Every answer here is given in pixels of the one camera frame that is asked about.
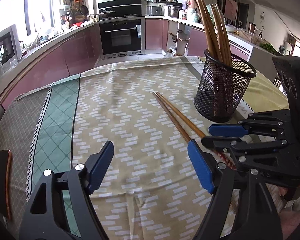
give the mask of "white bowl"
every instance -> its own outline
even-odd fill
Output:
[[[226,30],[229,33],[234,33],[237,30],[237,28],[233,25],[226,25]]]

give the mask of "green vegetable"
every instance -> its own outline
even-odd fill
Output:
[[[271,44],[268,43],[260,43],[259,45],[261,48],[265,49],[266,51],[269,51],[273,55],[275,55],[275,49]]]

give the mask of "oven door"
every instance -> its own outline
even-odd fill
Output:
[[[100,24],[103,55],[142,50],[141,20]]]

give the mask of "patterned tablecloth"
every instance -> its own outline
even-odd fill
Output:
[[[10,190],[11,198],[19,199],[12,200],[14,220],[8,223],[14,236],[42,172],[66,171],[84,163],[110,140],[114,158],[100,189],[91,196],[109,238],[193,238],[211,195],[200,185],[186,142],[151,93],[159,91],[208,133],[211,122],[193,103],[204,61],[174,57],[116,63],[18,97],[0,123],[0,149],[11,149],[14,154]],[[230,122],[254,111],[287,106],[281,92],[258,73]],[[19,122],[24,122],[24,130]],[[187,125],[184,128],[200,141]],[[19,133],[10,138],[16,131]],[[252,139],[267,140],[261,136]],[[281,210],[277,187],[269,185],[269,189]],[[235,201],[238,193],[234,191]],[[80,235],[69,196],[64,197],[72,232]],[[222,235],[230,232],[233,221],[234,213],[229,210]]]

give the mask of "oven handle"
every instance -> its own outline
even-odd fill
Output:
[[[134,28],[130,28],[130,29],[120,29],[120,30],[114,30],[114,31],[105,31],[105,33],[113,33],[113,32],[136,30],[136,29],[137,29],[137,27],[134,27]]]

